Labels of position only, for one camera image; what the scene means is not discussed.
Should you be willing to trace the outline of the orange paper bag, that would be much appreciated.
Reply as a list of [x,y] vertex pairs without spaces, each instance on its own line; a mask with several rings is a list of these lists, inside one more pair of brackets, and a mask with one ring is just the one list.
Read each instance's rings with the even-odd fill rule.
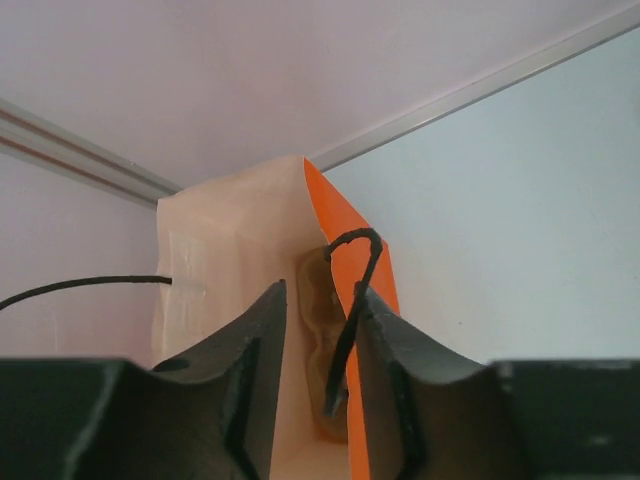
[[1,362],[1,475],[5,479],[127,479],[131,383],[206,339],[283,280],[287,319],[266,479],[368,479],[357,352],[345,387],[348,440],[323,439],[313,421],[300,320],[299,259],[322,247],[345,316],[367,268],[391,306],[398,297],[388,252],[373,263],[366,238],[337,239],[365,219],[307,159],[289,156],[210,180],[160,200],[159,297],[150,345],[153,367],[118,358]]

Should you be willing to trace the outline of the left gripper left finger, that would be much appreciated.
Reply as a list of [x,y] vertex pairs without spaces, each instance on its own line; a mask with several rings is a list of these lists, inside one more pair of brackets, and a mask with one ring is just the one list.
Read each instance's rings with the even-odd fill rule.
[[268,478],[286,319],[280,280],[228,325],[136,374],[125,478]]

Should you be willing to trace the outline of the brown cardboard cup carrier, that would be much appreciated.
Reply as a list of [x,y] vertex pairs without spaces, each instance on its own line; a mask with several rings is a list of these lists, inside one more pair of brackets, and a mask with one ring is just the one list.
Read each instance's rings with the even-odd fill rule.
[[313,421],[323,439],[345,444],[348,400],[339,402],[335,415],[324,414],[328,373],[346,316],[322,247],[299,259],[296,280],[299,315],[305,329],[306,380]]

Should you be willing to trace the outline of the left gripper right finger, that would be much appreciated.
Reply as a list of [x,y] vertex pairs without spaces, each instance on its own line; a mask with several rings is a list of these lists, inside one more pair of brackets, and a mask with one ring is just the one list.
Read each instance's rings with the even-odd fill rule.
[[493,369],[410,325],[373,289],[356,347],[372,478],[529,478]]

